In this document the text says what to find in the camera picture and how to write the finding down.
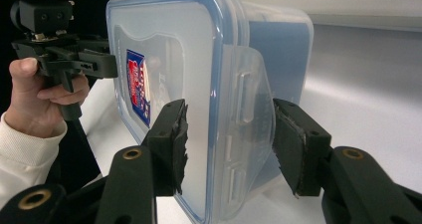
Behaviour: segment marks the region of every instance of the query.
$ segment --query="finger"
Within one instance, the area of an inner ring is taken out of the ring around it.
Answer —
[[[56,103],[59,105],[70,105],[74,103],[79,103],[80,105],[87,97],[88,93],[90,92],[90,88],[86,87],[80,91],[77,91],[75,93],[71,93],[68,96],[60,97],[56,99],[50,99],[50,102]]]
[[[40,78],[34,76],[37,70],[37,60],[34,58],[13,61],[9,66],[13,89],[17,92],[26,92],[38,87],[35,85]]]
[[[59,99],[70,96],[81,90],[89,88],[88,79],[84,75],[77,75],[72,79],[74,92],[70,93],[63,88],[63,85],[57,85],[38,92],[37,97],[41,100]]]

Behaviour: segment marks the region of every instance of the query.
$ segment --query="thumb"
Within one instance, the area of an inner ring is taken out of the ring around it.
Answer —
[[[36,82],[34,75],[37,73],[37,70],[37,60],[34,58],[13,61],[9,66],[13,89],[25,91],[34,88]]]

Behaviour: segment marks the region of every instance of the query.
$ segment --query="sleeve cuff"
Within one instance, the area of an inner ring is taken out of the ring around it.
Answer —
[[[62,121],[55,128],[53,137],[30,136],[10,127],[3,113],[0,122],[0,155],[28,166],[39,166],[57,156],[59,142],[67,130],[66,123]]]

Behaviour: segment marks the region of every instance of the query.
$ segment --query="metal ring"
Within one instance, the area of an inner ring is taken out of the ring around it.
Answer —
[[[342,151],[342,154],[348,158],[360,160],[363,159],[363,153],[357,149],[346,148]]]
[[[34,201],[31,200],[31,198],[37,195],[40,195],[42,197],[37,198],[37,200],[34,200]],[[47,200],[50,199],[51,196],[52,196],[52,192],[49,189],[41,189],[41,190],[33,191],[21,199],[21,201],[18,204],[18,207],[21,210],[31,210],[33,208],[36,208],[44,204]]]
[[[140,157],[141,155],[142,155],[142,151],[139,148],[135,147],[135,148],[132,148],[132,149],[126,151],[123,154],[123,158],[127,159],[127,160],[132,160],[132,159],[136,159],[136,158]]]

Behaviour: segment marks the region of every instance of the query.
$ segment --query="white sleeve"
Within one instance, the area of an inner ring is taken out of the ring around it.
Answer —
[[[67,130],[62,121],[53,137],[34,137],[11,128],[4,121],[4,114],[1,116],[0,208],[20,191],[46,181]]]

